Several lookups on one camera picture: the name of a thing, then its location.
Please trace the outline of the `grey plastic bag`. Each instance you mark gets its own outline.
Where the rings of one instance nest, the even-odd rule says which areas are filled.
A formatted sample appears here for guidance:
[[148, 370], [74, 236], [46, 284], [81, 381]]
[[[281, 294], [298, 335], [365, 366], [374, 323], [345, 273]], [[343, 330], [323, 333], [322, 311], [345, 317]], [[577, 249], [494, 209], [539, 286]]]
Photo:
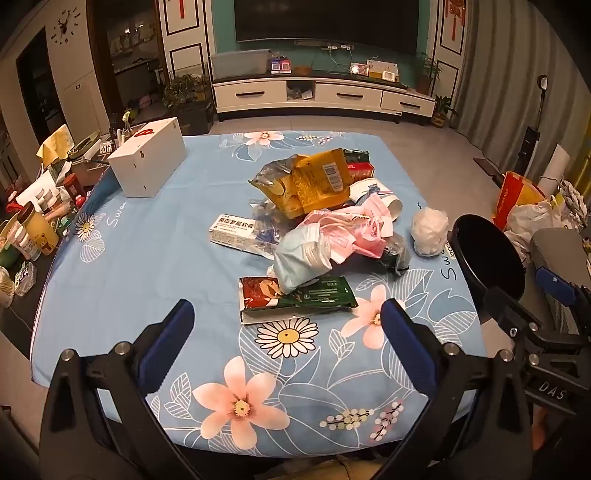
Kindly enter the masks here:
[[393, 275], [400, 277], [409, 268], [411, 252], [405, 238], [394, 232], [386, 239], [386, 245], [380, 258], [380, 263]]

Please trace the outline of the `green red snack wrapper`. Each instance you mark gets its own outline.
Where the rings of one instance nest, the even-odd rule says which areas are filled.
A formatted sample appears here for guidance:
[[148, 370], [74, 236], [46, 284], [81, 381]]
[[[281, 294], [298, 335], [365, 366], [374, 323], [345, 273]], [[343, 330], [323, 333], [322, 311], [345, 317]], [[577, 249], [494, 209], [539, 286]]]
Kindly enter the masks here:
[[287, 321], [359, 306], [348, 281], [342, 276], [322, 276], [289, 294], [271, 277], [243, 277], [238, 281], [239, 316], [242, 326]]

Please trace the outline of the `white plastic bag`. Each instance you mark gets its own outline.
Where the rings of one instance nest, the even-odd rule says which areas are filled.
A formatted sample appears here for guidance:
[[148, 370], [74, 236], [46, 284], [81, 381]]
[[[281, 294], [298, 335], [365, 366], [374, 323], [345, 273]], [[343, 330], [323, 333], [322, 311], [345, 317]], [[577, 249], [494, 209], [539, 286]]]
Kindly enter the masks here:
[[415, 252], [427, 258], [439, 255], [447, 242], [448, 227], [445, 211], [425, 207], [416, 212], [411, 224]]
[[504, 233], [521, 261], [527, 264], [531, 260], [533, 235], [551, 228], [578, 230], [568, 207], [564, 202], [558, 203], [554, 196], [537, 204], [514, 206], [508, 215]]

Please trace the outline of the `pink plastic bag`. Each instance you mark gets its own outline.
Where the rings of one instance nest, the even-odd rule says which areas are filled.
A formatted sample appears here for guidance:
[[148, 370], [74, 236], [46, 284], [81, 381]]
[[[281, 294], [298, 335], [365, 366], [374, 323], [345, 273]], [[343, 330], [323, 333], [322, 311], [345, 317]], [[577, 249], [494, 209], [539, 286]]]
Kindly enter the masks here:
[[301, 224], [320, 228], [331, 246], [331, 259], [337, 264], [353, 254], [380, 259], [386, 240], [394, 233], [394, 217], [377, 194], [360, 205], [312, 211]]

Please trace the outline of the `white blue medicine box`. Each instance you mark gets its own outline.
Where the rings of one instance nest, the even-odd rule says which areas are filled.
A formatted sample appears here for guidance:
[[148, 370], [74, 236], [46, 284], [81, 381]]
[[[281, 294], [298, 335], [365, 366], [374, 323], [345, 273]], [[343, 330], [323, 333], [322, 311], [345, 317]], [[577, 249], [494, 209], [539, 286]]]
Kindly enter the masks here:
[[253, 253], [256, 248], [256, 221], [228, 214], [219, 215], [208, 230], [211, 243]]

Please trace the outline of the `clear blister packaging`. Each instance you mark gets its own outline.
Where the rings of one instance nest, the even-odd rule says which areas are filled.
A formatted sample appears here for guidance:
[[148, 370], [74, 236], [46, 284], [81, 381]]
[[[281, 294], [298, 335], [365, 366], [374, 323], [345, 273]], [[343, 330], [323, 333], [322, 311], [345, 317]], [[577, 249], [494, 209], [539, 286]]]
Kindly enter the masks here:
[[256, 252], [264, 258], [273, 260], [276, 247], [294, 223], [287, 219], [280, 209], [269, 199], [250, 200], [252, 219], [254, 220], [253, 235]]

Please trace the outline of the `light blue face mask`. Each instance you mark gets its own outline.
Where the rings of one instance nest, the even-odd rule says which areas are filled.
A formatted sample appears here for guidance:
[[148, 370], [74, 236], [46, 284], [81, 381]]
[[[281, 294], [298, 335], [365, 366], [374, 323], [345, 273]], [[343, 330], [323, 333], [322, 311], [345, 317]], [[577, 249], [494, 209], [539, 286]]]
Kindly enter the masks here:
[[283, 236], [274, 251], [273, 273], [289, 294], [332, 270], [331, 244], [320, 225], [301, 225]]

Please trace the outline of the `white blue paper cup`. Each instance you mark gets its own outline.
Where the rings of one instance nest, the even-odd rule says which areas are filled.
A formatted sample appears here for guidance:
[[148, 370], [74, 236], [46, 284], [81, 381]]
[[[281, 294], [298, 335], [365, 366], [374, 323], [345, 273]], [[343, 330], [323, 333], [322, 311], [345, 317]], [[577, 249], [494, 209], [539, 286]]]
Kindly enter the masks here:
[[396, 221], [403, 211], [401, 199], [377, 178], [356, 181], [349, 187], [349, 200], [356, 205], [365, 202], [370, 195], [376, 194]]

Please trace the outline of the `red cigarette carton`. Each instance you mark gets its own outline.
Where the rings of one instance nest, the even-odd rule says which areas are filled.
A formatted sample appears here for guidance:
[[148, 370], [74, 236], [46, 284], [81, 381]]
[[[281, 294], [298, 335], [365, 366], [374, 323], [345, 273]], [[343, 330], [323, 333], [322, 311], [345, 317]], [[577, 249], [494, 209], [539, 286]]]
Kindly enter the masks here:
[[353, 162], [346, 164], [346, 166], [353, 183], [374, 177], [375, 167], [370, 162]]

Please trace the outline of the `yellow chip bag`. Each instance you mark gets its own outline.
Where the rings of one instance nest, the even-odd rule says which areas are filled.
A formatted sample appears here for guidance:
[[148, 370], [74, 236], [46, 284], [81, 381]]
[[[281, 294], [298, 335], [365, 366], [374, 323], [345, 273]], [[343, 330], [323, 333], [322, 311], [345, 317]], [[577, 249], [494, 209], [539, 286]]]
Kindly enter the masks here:
[[249, 184], [266, 195], [287, 219], [315, 210], [342, 207], [349, 201], [353, 177], [342, 148], [315, 155], [271, 161]]

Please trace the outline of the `dark green foil bag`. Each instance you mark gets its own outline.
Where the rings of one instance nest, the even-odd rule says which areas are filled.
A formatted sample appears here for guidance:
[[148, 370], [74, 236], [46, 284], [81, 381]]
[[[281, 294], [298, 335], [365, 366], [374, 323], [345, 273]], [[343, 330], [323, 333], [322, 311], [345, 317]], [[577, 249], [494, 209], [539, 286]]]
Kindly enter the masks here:
[[344, 149], [344, 155], [348, 164], [370, 163], [370, 155], [368, 151]]

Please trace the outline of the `black trash bin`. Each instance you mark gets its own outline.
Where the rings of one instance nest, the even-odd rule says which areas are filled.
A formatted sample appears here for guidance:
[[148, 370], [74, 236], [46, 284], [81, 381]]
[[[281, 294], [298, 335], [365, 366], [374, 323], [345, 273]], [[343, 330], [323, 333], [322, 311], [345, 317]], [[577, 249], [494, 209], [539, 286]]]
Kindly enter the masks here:
[[525, 267], [506, 235], [490, 220], [476, 214], [456, 219], [448, 235], [452, 251], [468, 284], [481, 324], [490, 319], [484, 297], [499, 287], [514, 300], [525, 291]]

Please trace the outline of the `white plastic bag on floor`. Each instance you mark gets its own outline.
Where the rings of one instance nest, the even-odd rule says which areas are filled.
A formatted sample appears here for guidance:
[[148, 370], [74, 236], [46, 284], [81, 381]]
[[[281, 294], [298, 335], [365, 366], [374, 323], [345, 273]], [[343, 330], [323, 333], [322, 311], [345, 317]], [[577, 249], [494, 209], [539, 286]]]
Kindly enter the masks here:
[[578, 230], [568, 207], [564, 202], [558, 203], [554, 196], [537, 204], [514, 206], [508, 215], [504, 233], [521, 261], [527, 264], [531, 260], [533, 235], [551, 228]]

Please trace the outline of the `potted plant on floor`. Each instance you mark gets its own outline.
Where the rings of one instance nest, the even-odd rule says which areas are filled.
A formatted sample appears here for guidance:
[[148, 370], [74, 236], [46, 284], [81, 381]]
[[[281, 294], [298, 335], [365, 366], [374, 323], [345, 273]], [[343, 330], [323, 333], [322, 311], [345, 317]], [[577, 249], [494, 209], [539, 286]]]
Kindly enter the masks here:
[[452, 98], [437, 95], [431, 123], [438, 128], [450, 127], [456, 129], [458, 120], [459, 114], [452, 107]]

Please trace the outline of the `white tv cabinet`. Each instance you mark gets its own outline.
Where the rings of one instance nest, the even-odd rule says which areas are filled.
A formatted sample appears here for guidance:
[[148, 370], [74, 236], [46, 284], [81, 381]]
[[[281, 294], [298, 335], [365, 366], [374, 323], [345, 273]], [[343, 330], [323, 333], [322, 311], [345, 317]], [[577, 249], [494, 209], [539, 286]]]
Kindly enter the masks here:
[[213, 97], [219, 114], [252, 110], [327, 109], [429, 119], [436, 100], [413, 89], [374, 79], [266, 75], [217, 81]]

